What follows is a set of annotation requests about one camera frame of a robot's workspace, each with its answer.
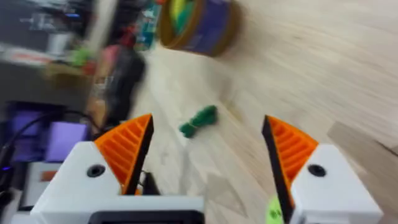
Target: cylindrical container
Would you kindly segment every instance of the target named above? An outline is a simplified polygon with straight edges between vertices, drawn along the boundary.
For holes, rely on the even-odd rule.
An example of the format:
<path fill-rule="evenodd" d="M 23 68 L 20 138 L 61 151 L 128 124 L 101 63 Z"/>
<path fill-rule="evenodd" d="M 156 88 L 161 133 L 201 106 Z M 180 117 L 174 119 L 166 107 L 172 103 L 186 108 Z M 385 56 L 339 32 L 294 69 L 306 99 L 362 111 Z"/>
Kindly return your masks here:
<path fill-rule="evenodd" d="M 181 34 L 177 35 L 167 1 L 160 13 L 158 36 L 164 47 L 217 56 L 232 41 L 239 24 L 239 9 L 229 0 L 194 0 L 192 14 Z"/>

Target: black screw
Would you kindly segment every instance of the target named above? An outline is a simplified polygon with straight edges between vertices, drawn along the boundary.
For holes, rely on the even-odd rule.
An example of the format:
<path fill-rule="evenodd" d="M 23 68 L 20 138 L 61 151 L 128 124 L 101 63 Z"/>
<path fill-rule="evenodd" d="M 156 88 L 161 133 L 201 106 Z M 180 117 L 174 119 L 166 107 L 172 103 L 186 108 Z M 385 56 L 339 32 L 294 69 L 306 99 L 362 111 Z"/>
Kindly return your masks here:
<path fill-rule="evenodd" d="M 320 165 L 316 165 L 316 164 L 309 165 L 308 171 L 310 171 L 310 173 L 312 175 L 314 175 L 315 177 L 326 176 L 326 170 Z"/>
<path fill-rule="evenodd" d="M 99 177 L 105 172 L 105 166 L 102 165 L 92 165 L 90 168 L 87 170 L 87 176 L 88 177 Z"/>

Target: green object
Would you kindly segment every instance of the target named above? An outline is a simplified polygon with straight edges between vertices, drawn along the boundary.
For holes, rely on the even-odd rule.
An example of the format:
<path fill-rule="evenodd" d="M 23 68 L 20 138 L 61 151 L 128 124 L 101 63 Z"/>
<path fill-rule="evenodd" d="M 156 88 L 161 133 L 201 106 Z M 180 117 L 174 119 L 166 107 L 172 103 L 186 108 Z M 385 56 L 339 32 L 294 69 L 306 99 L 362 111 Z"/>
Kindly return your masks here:
<path fill-rule="evenodd" d="M 90 59 L 90 51 L 85 47 L 80 47 L 72 52 L 71 64 L 73 66 L 81 67 L 88 59 Z"/>
<path fill-rule="evenodd" d="M 276 195 L 269 202 L 266 213 L 266 224 L 284 224 L 279 199 Z"/>
<path fill-rule="evenodd" d="M 180 13 L 180 15 L 177 18 L 176 21 L 176 26 L 175 26 L 175 30 L 177 34 L 181 34 L 182 31 L 184 30 L 185 26 L 187 25 L 189 18 L 192 14 L 193 11 L 193 1 L 189 1 L 183 11 Z"/>
<path fill-rule="evenodd" d="M 186 0 L 171 0 L 170 3 L 170 15 L 174 22 L 177 21 L 181 12 L 184 10 Z"/>
<path fill-rule="evenodd" d="M 180 131 L 186 138 L 192 138 L 197 129 L 214 124 L 217 121 L 217 107 L 215 105 L 207 106 L 199 111 L 189 122 L 181 125 Z"/>

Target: white plastic part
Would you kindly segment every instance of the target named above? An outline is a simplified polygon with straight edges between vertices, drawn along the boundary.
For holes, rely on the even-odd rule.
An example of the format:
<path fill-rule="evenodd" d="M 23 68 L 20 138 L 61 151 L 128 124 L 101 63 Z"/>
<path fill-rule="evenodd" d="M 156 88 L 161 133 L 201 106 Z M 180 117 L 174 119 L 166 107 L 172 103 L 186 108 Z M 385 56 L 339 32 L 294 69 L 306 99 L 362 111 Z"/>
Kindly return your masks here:
<path fill-rule="evenodd" d="M 326 170 L 324 177 L 308 171 L 312 164 Z M 342 153 L 320 144 L 292 183 L 295 211 L 290 224 L 377 224 L 383 212 Z"/>
<path fill-rule="evenodd" d="M 92 165 L 105 166 L 99 177 L 88 177 Z M 120 185 L 93 142 L 80 142 L 71 151 L 30 215 L 39 224 L 87 224 L 98 211 L 196 210 L 201 197 L 123 196 Z"/>

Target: wooden floor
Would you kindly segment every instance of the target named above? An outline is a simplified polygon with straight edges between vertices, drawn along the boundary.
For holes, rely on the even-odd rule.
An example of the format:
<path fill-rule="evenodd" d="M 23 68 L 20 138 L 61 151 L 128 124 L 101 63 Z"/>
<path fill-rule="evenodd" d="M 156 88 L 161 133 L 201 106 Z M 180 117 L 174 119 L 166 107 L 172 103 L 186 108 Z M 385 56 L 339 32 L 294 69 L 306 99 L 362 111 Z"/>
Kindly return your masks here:
<path fill-rule="evenodd" d="M 207 223 L 264 223 L 275 194 L 265 114 L 336 144 L 397 223 L 398 2 L 239 0 L 243 25 L 221 57 L 160 45 L 132 116 L 154 115 L 145 169 L 164 194 L 203 195 Z M 185 139 L 178 127 L 206 105 L 217 125 Z"/>

